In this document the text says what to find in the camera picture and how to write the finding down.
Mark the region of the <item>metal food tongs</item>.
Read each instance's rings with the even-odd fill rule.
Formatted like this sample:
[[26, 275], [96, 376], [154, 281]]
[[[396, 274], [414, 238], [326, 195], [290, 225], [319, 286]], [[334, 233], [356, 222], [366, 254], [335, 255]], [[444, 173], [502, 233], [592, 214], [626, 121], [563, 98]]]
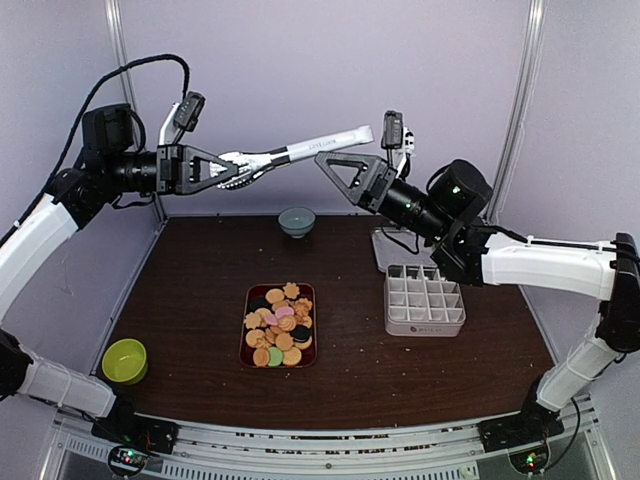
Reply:
[[334, 134], [312, 138], [298, 143], [286, 145], [261, 153], [227, 152], [220, 156], [224, 161], [238, 167], [238, 172], [228, 180], [217, 185], [220, 190], [237, 190], [244, 188], [264, 174], [288, 166], [324, 151], [336, 151], [374, 141], [374, 133], [370, 125]]

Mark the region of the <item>white divided cookie tin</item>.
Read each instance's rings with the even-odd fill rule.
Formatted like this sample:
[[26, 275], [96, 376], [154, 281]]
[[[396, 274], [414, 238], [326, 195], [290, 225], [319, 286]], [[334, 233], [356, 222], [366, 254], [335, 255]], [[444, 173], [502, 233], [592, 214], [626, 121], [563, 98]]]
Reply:
[[453, 338], [466, 322], [460, 286], [432, 266], [389, 265], [384, 306], [392, 336]]

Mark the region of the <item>pink round cookie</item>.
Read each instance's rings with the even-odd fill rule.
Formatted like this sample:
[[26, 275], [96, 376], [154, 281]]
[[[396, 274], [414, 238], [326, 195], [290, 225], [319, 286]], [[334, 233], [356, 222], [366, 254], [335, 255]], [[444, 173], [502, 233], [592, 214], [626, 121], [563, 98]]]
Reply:
[[273, 313], [267, 314], [265, 316], [265, 322], [270, 326], [277, 326], [282, 318], [293, 316], [294, 314], [295, 311], [291, 306], [283, 306], [276, 309]]

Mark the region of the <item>swirl butter cookie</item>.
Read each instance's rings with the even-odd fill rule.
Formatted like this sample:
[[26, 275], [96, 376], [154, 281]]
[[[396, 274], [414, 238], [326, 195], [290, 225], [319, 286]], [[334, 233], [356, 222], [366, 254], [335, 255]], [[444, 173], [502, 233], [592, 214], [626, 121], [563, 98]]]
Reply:
[[285, 315], [278, 320], [278, 327], [284, 332], [290, 332], [297, 326], [296, 317], [293, 315]]

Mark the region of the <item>green round cookie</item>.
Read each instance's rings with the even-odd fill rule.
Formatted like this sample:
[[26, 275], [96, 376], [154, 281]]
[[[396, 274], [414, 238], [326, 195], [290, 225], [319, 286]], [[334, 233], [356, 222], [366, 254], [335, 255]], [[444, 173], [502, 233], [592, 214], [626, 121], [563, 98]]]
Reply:
[[277, 347], [270, 347], [268, 352], [268, 366], [272, 368], [279, 367], [283, 363], [284, 353]]

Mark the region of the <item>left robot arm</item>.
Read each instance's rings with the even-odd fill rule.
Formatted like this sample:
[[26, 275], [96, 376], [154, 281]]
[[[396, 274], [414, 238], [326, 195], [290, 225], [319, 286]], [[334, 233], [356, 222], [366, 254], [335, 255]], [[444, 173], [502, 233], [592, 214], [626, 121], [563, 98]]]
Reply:
[[[230, 190], [271, 166], [269, 155], [214, 155], [182, 144], [181, 136], [194, 130], [202, 104], [200, 98], [174, 104], [154, 151], [134, 145], [133, 131], [143, 124], [129, 104], [82, 114], [83, 146], [76, 162], [53, 176], [34, 210], [1, 246], [3, 313], [51, 255], [122, 194], [187, 196], [210, 187]], [[42, 357], [3, 331], [1, 396], [16, 394], [104, 418], [106, 429], [123, 444], [137, 442], [144, 433], [142, 419], [119, 405], [106, 383]]]

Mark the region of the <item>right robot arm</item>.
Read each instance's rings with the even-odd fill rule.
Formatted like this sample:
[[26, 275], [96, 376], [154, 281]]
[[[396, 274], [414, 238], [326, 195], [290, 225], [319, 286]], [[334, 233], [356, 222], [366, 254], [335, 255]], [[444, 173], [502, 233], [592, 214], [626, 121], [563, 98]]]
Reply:
[[492, 196], [481, 172], [456, 159], [420, 190], [374, 155], [321, 152], [316, 165], [349, 202], [423, 238], [449, 281], [522, 285], [599, 300], [598, 318], [568, 357], [536, 380], [512, 430], [535, 440], [572, 397], [610, 364], [639, 349], [639, 253], [634, 238], [569, 242], [523, 236], [480, 217]]

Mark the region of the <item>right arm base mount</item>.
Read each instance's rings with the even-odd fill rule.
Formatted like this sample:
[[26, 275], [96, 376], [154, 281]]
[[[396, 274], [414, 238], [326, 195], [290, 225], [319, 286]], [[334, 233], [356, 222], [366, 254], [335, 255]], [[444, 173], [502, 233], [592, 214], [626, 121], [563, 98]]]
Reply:
[[565, 431], [559, 413], [542, 407], [481, 421], [477, 429], [486, 453], [544, 442]]

